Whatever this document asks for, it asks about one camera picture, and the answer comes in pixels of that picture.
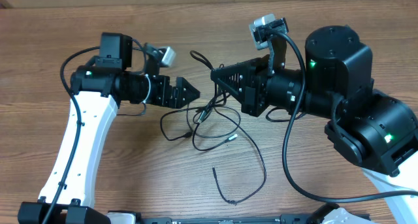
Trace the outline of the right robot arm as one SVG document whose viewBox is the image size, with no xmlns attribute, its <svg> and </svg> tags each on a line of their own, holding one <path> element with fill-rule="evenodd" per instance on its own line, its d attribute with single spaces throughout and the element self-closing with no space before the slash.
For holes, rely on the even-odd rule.
<svg viewBox="0 0 418 224">
<path fill-rule="evenodd" d="M 399 223 L 417 222 L 417 116 L 402 101 L 374 88 L 371 49 L 346 25 L 321 27 L 296 50 L 299 69 L 285 67 L 295 43 L 284 19 L 267 15 L 249 27 L 257 49 L 269 53 L 211 73 L 241 111 L 259 116 L 269 106 L 289 113 L 288 124 L 305 114 L 327 119 L 334 149 L 362 169 L 376 195 Z"/>
</svg>

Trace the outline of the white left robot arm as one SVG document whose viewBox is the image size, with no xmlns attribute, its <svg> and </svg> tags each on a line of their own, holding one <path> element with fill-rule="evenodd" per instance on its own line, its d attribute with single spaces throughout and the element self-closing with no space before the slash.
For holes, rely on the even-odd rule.
<svg viewBox="0 0 418 224">
<path fill-rule="evenodd" d="M 90 52 L 92 57 L 62 81 L 71 99 L 66 131 L 38 199 L 21 204 L 19 223 L 140 223 L 136 212 L 95 209 L 97 172 L 110 126 L 124 101 L 180 109 L 200 96 L 185 78 L 172 86 L 160 74 L 176 57 L 170 46 L 103 33 Z"/>
</svg>

